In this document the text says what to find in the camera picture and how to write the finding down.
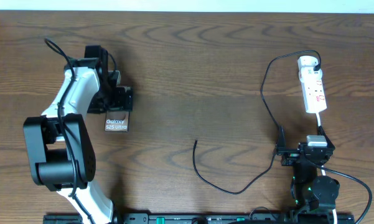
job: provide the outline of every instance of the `white backdrop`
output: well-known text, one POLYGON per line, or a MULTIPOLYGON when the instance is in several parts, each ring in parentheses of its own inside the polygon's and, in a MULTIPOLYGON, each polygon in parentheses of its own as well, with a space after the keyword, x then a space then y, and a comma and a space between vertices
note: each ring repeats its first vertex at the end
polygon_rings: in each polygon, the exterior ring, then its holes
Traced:
POLYGON ((0 9, 374 13, 374 0, 0 0, 0 9))

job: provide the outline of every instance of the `power outlet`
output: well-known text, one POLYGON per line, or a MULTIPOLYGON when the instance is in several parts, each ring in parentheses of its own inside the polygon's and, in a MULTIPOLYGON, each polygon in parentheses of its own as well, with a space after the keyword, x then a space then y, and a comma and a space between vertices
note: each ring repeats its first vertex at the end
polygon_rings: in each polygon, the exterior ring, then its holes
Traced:
POLYGON ((312 56, 302 56, 297 61, 299 79, 303 90, 304 106, 307 113, 319 113, 326 106, 324 86, 322 85, 322 70, 314 71, 318 60, 312 56))

